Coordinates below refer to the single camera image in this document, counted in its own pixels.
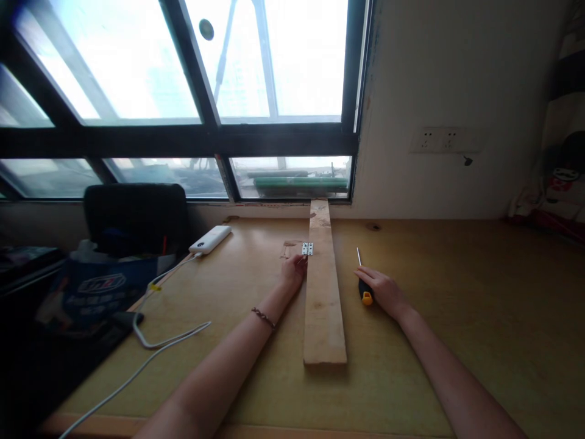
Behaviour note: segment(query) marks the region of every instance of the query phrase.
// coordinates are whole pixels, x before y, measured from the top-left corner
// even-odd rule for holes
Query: metal hinge
[[[313,243],[303,243],[303,253],[309,256],[313,255]]]

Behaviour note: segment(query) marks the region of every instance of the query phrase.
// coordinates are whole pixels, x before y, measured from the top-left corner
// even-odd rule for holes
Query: forearm
[[[459,439],[526,437],[418,312],[410,308],[397,320]]]
[[[276,324],[294,292],[278,285],[257,307]],[[271,333],[270,325],[250,312],[179,385],[139,437],[211,437]]]

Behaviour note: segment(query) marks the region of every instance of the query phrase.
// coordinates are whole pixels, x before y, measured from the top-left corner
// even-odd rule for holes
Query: hand
[[[388,315],[395,320],[411,308],[404,292],[394,282],[394,279],[374,269],[360,266],[354,271],[356,276],[372,287],[374,300]]]
[[[307,257],[296,254],[282,263],[278,284],[290,293],[296,293],[307,273]]]

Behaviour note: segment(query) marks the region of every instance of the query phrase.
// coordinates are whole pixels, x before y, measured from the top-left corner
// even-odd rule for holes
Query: black window frame
[[[10,26],[6,26],[2,32],[4,42],[0,62],[21,82],[55,127],[0,128],[3,145],[0,159],[83,158],[88,160],[101,181],[108,184],[116,182],[116,179],[104,159],[216,157],[221,159],[223,165],[220,172],[229,199],[189,198],[189,202],[231,201],[245,204],[306,202],[307,199],[242,199],[229,165],[231,157],[347,155],[352,159],[348,197],[330,200],[350,204],[374,0],[348,0],[341,122],[290,124],[221,124],[185,1],[160,0],[159,3],[202,124],[84,126],[44,68],[37,64],[27,45],[12,32]],[[12,187],[10,178],[2,176],[2,168],[0,187],[13,201],[48,200],[24,198],[20,191]]]

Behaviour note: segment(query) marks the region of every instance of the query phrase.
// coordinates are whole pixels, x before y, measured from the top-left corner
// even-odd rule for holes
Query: glass pane
[[[86,125],[200,123],[156,0],[36,0],[16,28]]]
[[[347,0],[186,4],[223,123],[341,121]]]
[[[120,182],[178,183],[187,198],[226,198],[224,182],[213,158],[110,159]]]
[[[234,157],[231,163],[242,198],[347,198],[350,156]]]
[[[87,186],[101,184],[84,159],[3,159],[2,164],[30,198],[81,198]]]
[[[0,126],[12,128],[54,126],[4,64],[0,64]]]

